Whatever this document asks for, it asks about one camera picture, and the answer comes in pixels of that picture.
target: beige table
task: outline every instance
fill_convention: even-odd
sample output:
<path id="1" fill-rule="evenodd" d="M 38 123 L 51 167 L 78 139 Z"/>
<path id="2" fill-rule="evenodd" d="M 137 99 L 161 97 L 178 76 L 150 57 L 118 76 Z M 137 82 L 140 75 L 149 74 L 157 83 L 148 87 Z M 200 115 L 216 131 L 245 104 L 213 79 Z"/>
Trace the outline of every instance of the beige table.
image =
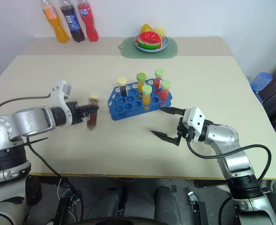
<path id="1" fill-rule="evenodd" d="M 172 106 L 198 106 L 207 119 L 235 128 L 241 146 L 257 143 L 269 147 L 272 163 L 266 178 L 276 178 L 276 133 L 227 45 L 217 37 L 176 38 L 176 41 L 177 57 L 137 60 L 120 55 L 117 47 L 122 38 L 101 38 L 97 43 L 79 44 L 37 39 L 0 77 L 0 102 L 46 95 L 59 79 L 72 85 L 70 100 L 81 105 L 87 104 L 90 94 L 99 95 L 100 108 L 93 131 L 82 123 L 58 127 L 36 137 L 49 137 L 34 144 L 34 148 L 60 173 L 221 179 L 215 159 L 197 158 L 185 141 L 177 147 L 150 132 L 156 130 L 175 136 L 179 116 L 154 111 L 119 121 L 111 119 L 107 100 L 119 76 L 126 76 L 131 83 L 138 72 L 152 78 L 155 69 L 163 68 L 165 78 L 172 82 Z M 49 105 L 49 101 L 18 101 L 0 108 L 0 115 L 42 105 Z M 214 154 L 203 143 L 193 146 L 201 154 Z M 266 163 L 266 152 L 251 149 L 246 153 L 259 176 Z M 27 157 L 32 172 L 50 173 L 29 150 Z"/>

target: plate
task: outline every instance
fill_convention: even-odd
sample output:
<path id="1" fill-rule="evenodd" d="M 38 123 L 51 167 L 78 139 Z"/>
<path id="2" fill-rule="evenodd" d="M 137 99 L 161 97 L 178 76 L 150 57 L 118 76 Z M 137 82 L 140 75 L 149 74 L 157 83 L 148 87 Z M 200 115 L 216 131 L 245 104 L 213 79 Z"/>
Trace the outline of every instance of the plate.
<path id="1" fill-rule="evenodd" d="M 168 37 L 165 37 L 162 41 L 162 48 L 160 49 L 155 49 L 155 50 L 149 50 L 149 49 L 144 49 L 144 48 L 141 48 L 138 44 L 136 44 L 136 40 L 137 38 L 139 37 L 139 35 L 137 35 L 135 38 L 134 38 L 134 45 L 141 51 L 143 52 L 146 52 L 146 53 L 156 53 L 156 52 L 160 52 L 162 50 L 164 50 L 167 45 L 169 44 L 169 39 Z"/>

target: toy watermelon slice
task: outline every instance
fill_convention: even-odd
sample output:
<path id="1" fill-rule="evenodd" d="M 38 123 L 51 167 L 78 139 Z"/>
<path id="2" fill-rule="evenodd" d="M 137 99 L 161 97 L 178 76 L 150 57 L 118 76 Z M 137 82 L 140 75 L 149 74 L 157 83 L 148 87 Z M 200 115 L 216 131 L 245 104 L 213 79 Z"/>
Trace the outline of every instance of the toy watermelon slice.
<path id="1" fill-rule="evenodd" d="M 140 34 L 136 42 L 141 48 L 148 49 L 148 50 L 155 50 L 155 49 L 162 48 L 161 37 L 153 31 L 147 31 Z"/>

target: blue test tube rack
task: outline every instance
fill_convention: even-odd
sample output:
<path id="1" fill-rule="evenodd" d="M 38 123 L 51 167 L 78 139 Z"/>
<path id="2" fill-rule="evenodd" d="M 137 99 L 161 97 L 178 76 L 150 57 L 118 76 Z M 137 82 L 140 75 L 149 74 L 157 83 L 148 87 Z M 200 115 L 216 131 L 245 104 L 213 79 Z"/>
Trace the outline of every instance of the blue test tube rack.
<path id="1" fill-rule="evenodd" d="M 115 87 L 108 100 L 110 114 L 113 120 L 121 120 L 127 117 L 136 116 L 143 113 L 155 111 L 160 107 L 171 106 L 172 95 L 169 92 L 168 99 L 162 101 L 160 99 L 160 92 L 154 90 L 154 79 L 145 81 L 146 84 L 152 86 L 152 93 L 150 96 L 150 105 L 143 105 L 142 93 L 138 91 L 138 83 L 129 83 L 127 85 L 127 96 L 121 96 L 119 87 Z"/>

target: red bottle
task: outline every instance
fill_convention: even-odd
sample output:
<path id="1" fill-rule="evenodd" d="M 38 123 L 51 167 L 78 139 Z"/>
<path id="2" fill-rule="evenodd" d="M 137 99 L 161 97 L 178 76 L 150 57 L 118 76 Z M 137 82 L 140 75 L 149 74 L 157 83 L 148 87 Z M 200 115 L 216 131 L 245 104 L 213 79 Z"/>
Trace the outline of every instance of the red bottle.
<path id="1" fill-rule="evenodd" d="M 77 7 L 82 21 L 86 25 L 88 39 L 90 41 L 97 41 L 98 33 L 94 27 L 94 18 L 88 0 L 77 0 Z"/>

